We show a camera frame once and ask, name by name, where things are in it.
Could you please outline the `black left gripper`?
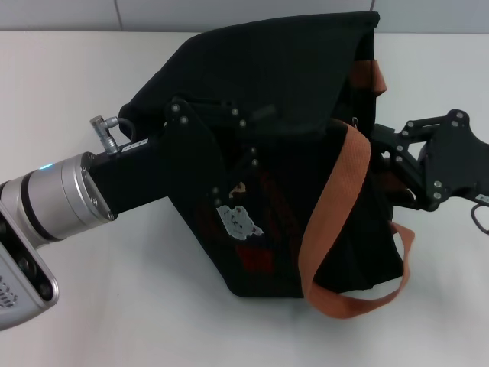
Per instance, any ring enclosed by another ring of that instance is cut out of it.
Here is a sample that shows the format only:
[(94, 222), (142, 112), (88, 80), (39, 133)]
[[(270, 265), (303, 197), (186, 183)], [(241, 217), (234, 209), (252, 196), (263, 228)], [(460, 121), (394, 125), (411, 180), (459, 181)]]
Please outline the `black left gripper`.
[(97, 155), (92, 179), (115, 214), (164, 197), (177, 206), (231, 205), (246, 192), (245, 179), (259, 165), (257, 149), (246, 148), (227, 171), (208, 127), (244, 128), (277, 116), (274, 105), (252, 109), (226, 99), (174, 97), (166, 106), (166, 127), (138, 147)]

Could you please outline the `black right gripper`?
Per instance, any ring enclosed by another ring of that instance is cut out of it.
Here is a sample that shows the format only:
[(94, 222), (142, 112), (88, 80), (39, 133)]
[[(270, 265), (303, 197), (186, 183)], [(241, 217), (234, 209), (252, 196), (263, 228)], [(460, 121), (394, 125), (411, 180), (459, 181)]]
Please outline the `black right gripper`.
[[(421, 142), (420, 166), (405, 149)], [(409, 120), (399, 132), (376, 124), (372, 147), (376, 181), (391, 206), (436, 210), (454, 196), (488, 205), (488, 144), (474, 135), (466, 112)]]

